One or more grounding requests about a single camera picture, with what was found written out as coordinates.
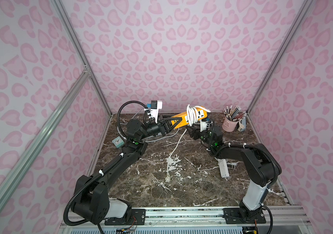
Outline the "white power strip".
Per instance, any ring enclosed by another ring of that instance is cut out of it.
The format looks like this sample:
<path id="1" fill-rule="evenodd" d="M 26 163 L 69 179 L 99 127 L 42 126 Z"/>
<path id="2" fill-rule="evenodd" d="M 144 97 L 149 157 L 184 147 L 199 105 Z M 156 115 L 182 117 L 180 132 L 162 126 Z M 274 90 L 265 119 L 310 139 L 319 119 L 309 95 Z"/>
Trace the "white power strip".
<path id="1" fill-rule="evenodd" d="M 230 173 L 229 173 L 229 169 L 228 169 L 228 165 L 227 165 L 227 160 L 226 159 L 218 159 L 218 166 L 220 169 L 220 175 L 221 178 L 229 178 L 230 177 Z"/>

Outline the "orange power strip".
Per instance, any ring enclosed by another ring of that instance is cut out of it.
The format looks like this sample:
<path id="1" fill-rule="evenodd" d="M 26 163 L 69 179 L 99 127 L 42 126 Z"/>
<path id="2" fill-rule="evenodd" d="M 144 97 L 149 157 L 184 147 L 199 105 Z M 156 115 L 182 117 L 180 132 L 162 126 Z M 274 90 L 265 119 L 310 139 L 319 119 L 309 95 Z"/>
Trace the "orange power strip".
<path id="1" fill-rule="evenodd" d="M 173 116 L 182 119 L 175 129 L 184 127 L 186 125 L 193 126 L 195 123 L 198 123 L 198 121 L 206 118 L 207 114 L 210 112 L 211 111 L 209 109 L 206 109 L 202 106 L 190 107 L 190 105 L 188 105 L 185 112 Z"/>

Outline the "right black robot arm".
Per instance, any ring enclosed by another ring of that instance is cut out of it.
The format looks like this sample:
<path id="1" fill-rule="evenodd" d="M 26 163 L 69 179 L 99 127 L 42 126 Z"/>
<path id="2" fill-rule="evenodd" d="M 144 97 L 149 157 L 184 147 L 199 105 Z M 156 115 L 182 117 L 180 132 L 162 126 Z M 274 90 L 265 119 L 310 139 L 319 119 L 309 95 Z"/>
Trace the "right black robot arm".
<path id="1" fill-rule="evenodd" d="M 207 145 L 210 156 L 218 160 L 240 160 L 244 163 L 250 183 L 239 207 L 246 212 L 261 209 L 269 189 L 282 173 L 281 166 L 269 150 L 261 143 L 225 144 L 223 132 L 214 127 L 201 131 L 188 126 L 187 132 L 192 139 Z"/>

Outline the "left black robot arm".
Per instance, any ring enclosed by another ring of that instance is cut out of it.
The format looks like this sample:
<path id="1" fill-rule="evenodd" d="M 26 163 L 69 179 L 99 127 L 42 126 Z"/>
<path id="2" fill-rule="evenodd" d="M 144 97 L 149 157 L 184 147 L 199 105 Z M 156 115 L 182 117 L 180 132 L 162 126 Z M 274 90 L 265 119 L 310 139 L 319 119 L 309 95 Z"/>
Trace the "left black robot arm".
<path id="1" fill-rule="evenodd" d="M 184 121 L 183 117 L 159 116 L 158 104 L 141 104 L 144 108 L 144 120 L 131 119 L 122 132 L 126 141 L 121 153 L 103 169 L 91 176 L 81 176 L 75 186 L 74 195 L 67 203 L 63 221 L 68 226 L 77 226 L 87 222 L 100 225 L 103 220 L 114 219 L 120 224 L 131 220 L 131 204 L 121 199 L 111 199 L 109 190 L 120 175 L 145 153 L 148 143 L 145 138 L 166 135 Z"/>

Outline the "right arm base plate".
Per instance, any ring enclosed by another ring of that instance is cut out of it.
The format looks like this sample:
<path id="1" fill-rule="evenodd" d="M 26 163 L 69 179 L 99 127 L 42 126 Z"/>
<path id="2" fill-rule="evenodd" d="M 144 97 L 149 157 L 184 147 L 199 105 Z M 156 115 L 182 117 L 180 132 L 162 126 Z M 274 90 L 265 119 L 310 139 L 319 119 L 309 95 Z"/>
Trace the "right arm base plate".
<path id="1" fill-rule="evenodd" d="M 261 208 L 254 211 L 246 207 L 224 208 L 223 218 L 226 224 L 265 224 L 266 219 Z"/>

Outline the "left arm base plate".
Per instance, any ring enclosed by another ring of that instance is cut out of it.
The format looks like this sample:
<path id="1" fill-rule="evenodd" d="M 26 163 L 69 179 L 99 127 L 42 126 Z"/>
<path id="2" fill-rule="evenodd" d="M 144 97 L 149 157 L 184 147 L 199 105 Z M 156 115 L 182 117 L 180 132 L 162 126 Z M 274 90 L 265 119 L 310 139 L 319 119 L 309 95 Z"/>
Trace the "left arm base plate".
<path id="1" fill-rule="evenodd" d="M 118 225 L 144 225 L 146 218 L 146 209 L 127 210 L 121 218 L 109 218 L 105 221 L 106 226 Z"/>

